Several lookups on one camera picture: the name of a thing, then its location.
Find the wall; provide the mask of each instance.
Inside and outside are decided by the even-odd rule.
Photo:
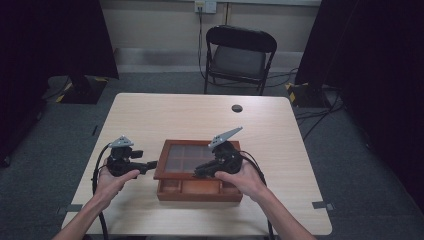
[[[193,1],[101,1],[101,4],[115,48],[197,52],[200,24]],[[260,29],[277,40],[275,61],[282,56],[294,57],[296,65],[318,12],[317,4],[303,4],[218,2],[216,14],[203,14],[203,41],[206,31],[219,24]]]

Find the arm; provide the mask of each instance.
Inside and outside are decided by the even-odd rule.
[[[234,184],[243,194],[257,202],[281,239],[315,239],[262,183],[256,170],[243,160],[236,174],[216,172],[215,177]]]
[[[106,167],[103,167],[99,173],[99,183],[94,196],[53,239],[82,239],[97,216],[109,206],[112,199],[122,190],[124,184],[138,174],[140,174],[140,171],[133,170],[120,177],[114,177]]]

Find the table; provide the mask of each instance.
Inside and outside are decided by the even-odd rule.
[[[236,113],[238,104],[243,111]],[[92,196],[91,178],[101,149],[121,135],[134,150],[144,150],[136,162],[157,160],[166,139],[211,140],[243,126],[231,137],[252,154],[268,187],[294,217],[314,235],[332,231],[290,103],[283,97],[185,94],[118,94],[75,193],[72,204]],[[244,196],[238,203],[162,202],[157,199],[154,171],[129,181],[104,211],[110,234],[174,236],[266,236],[266,217]],[[65,226],[76,213],[69,212]],[[101,234],[97,219],[89,234]]]

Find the gray carpet floor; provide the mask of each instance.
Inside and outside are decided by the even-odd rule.
[[[266,88],[264,95],[287,97],[281,84],[286,80],[271,78],[267,85],[277,86]],[[51,78],[45,96],[65,81]],[[209,94],[257,94],[247,86],[209,85]],[[58,209],[71,203],[113,99],[121,92],[202,94],[203,79],[200,73],[123,73],[120,80],[110,80],[96,105],[58,104],[50,98],[40,121],[11,155],[11,166],[0,169],[0,239],[50,239],[60,230],[65,216]],[[342,104],[336,92],[326,94]],[[293,110],[304,117],[323,109]],[[301,133],[306,135],[318,119],[299,120]],[[313,128],[305,146],[324,201],[335,207],[329,211],[333,232],[319,239],[424,239],[420,210],[367,148],[361,128],[344,109]]]

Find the person's left hand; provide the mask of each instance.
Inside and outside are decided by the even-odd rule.
[[[94,197],[99,198],[102,203],[102,209],[109,206],[112,199],[122,190],[124,184],[137,177],[140,174],[139,170],[132,170],[120,177],[113,176],[107,167],[102,167],[99,173],[99,181],[97,184],[96,192]]]

